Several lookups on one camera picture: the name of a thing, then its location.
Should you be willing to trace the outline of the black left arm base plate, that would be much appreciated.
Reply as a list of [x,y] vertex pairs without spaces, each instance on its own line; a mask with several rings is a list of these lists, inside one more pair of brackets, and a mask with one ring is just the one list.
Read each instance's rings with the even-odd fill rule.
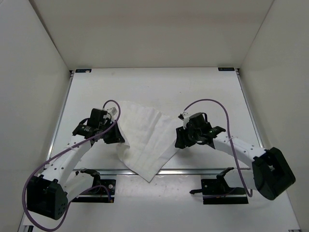
[[116,176],[101,176],[100,184],[104,187],[98,187],[83,193],[76,197],[74,203],[114,203],[116,190]]

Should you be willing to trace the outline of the white pleated skirt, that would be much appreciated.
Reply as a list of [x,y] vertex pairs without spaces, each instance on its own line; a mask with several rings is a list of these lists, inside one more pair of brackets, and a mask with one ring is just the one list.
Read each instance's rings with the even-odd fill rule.
[[131,101],[120,102],[118,126],[124,143],[116,146],[124,165],[151,182],[159,170],[179,151],[176,128],[182,122],[152,107]]

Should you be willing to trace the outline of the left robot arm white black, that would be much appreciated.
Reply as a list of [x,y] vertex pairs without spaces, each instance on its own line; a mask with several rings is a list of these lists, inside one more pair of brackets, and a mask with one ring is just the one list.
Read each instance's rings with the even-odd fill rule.
[[101,188],[100,174],[94,169],[82,168],[70,177],[82,157],[103,140],[106,144],[125,142],[117,120],[116,108],[92,109],[90,117],[83,119],[73,130],[64,154],[49,162],[38,176],[26,184],[24,206],[27,210],[58,220],[67,211],[69,203],[84,192]]

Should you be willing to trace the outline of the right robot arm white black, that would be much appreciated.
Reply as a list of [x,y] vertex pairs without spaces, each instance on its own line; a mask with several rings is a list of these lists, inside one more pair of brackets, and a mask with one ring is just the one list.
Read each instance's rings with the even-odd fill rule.
[[251,170],[246,186],[258,191],[266,199],[274,200],[295,183],[295,175],[279,149],[255,147],[229,136],[224,128],[212,127],[205,113],[190,115],[184,112],[178,117],[183,125],[176,129],[176,148],[208,145],[231,155]]

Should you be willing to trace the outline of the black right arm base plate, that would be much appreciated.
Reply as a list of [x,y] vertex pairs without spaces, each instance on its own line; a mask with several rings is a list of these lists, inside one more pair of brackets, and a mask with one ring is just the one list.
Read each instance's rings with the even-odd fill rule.
[[204,205],[248,204],[243,188],[231,188],[221,184],[217,178],[202,178],[201,190]]

